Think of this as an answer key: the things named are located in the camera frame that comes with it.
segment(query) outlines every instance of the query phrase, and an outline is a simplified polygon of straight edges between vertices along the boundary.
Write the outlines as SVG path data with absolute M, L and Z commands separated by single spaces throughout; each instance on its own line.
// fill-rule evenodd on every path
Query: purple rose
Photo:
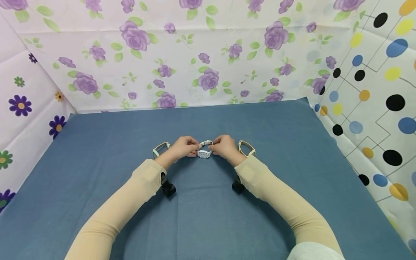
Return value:
M 270 96 L 267 96 L 266 98 L 264 98 L 265 102 L 273 102 L 273 101 L 280 101 L 283 98 L 283 92 L 279 91 L 279 90 L 275 90 L 273 91 Z
M 102 11 L 103 8 L 100 6 L 101 0 L 84 0 L 85 7 L 90 9 L 94 13 L 98 13 L 98 11 Z
M 160 68 L 157 69 L 157 71 L 162 77 L 169 78 L 170 76 L 172 76 L 172 69 L 166 65 L 162 65 Z
M 175 32 L 176 32 L 175 25 L 174 25 L 173 23 L 171 23 L 171 22 L 168 22 L 167 24 L 165 24 L 164 29 L 165 29 L 165 31 L 166 31 L 167 33 L 170 33 L 170 34 L 172 34 L 172 33 L 175 33 Z
M 248 9 L 255 14 L 259 11 L 261 11 L 261 4 L 263 4 L 264 0 L 250 0 L 250 3 L 248 4 Z
M 198 58 L 202 61 L 202 63 L 209 64 L 209 56 L 206 53 L 201 53 L 198 55 Z
M 353 11 L 364 3 L 365 0 L 335 0 L 334 9 L 344 12 Z
M 162 97 L 157 101 L 158 108 L 166 109 L 166 108 L 175 108 L 176 107 L 176 99 L 175 95 L 164 92 Z
M 153 84 L 155 84 L 158 88 L 160 89 L 164 89 L 165 88 L 165 84 L 163 81 L 161 81 L 160 79 L 155 79 L 153 81 Z
M 336 59 L 332 56 L 329 56 L 325 59 L 325 61 L 327 62 L 327 66 L 330 69 L 334 69 L 335 68 L 335 64 L 337 63 Z
M 240 56 L 240 53 L 243 51 L 243 47 L 238 45 L 237 43 L 234 43 L 233 45 L 228 48 L 228 52 L 230 53 L 228 56 L 231 59 L 237 59 Z
M 77 79 L 74 80 L 74 87 L 77 90 L 83 91 L 85 94 L 89 95 L 95 93 L 98 90 L 97 82 L 91 75 L 78 72 L 76 74 Z
M 133 11 L 134 0 L 122 0 L 121 5 L 123 6 L 123 11 L 128 14 Z
M 266 28 L 264 40 L 267 48 L 279 50 L 288 39 L 289 32 L 283 28 L 281 21 L 276 21 Z
M 248 95 L 250 95 L 250 91 L 248 91 L 248 90 L 243 90 L 243 91 L 240 93 L 240 96 L 241 96 L 241 97 L 247 97 Z
M 310 24 L 308 24 L 306 26 L 306 31 L 307 32 L 314 32 L 316 30 L 316 23 L 315 22 L 311 22 Z
M 179 0 L 182 8 L 195 9 L 201 6 L 202 0 Z
M 105 50 L 103 48 L 100 48 L 96 45 L 93 45 L 90 49 L 89 49 L 89 53 L 92 54 L 92 57 L 94 58 L 94 60 L 105 60 Z
M 287 12 L 289 7 L 291 7 L 292 5 L 293 5 L 293 0 L 283 0 L 280 3 L 279 13 L 283 14 L 284 12 Z
M 72 63 L 71 59 L 65 58 L 65 57 L 59 57 L 58 61 L 62 63 L 63 65 L 66 65 L 69 68 L 76 68 L 75 64 Z
M 145 31 L 140 30 L 134 22 L 126 21 L 120 26 L 120 31 L 121 36 L 130 48 L 136 51 L 147 51 L 150 37 Z
M 202 87 L 203 90 L 213 89 L 218 85 L 219 79 L 218 71 L 206 69 L 204 75 L 198 79 L 198 86 Z
M 16 11 L 25 10 L 29 5 L 26 0 L 0 0 L 0 7 L 4 9 L 14 9 Z
M 275 86 L 275 87 L 277 87 L 277 86 L 279 86 L 279 79 L 278 78 L 271 78 L 270 79 L 270 83 L 272 84 L 272 86 Z

